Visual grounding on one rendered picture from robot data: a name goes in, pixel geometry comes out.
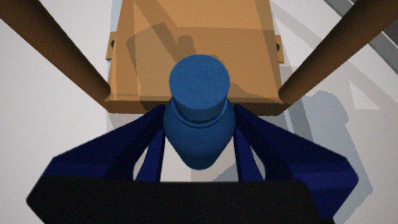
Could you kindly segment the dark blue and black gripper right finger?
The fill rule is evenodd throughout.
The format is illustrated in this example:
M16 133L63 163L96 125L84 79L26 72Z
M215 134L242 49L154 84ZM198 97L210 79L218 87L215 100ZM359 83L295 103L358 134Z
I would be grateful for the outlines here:
M359 181L347 158L267 122L239 104L234 104L233 108L238 180L302 181L307 185L320 217L333 218ZM264 165L265 180L251 149Z

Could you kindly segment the blue bottle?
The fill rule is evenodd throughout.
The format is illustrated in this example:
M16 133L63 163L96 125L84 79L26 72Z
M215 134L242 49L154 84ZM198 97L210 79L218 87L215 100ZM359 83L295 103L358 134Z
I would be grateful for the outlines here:
M163 114L165 135L189 168L207 169L235 132L236 115L227 98L228 70L212 56L190 55L171 70L169 88L172 98Z

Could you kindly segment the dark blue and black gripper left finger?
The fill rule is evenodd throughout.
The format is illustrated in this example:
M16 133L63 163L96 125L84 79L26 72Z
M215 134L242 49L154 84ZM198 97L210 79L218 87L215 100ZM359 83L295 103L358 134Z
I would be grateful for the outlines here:
M128 124L53 157L41 176L133 181L135 164L151 143L134 181L160 181L166 139L164 110L165 104L160 104Z

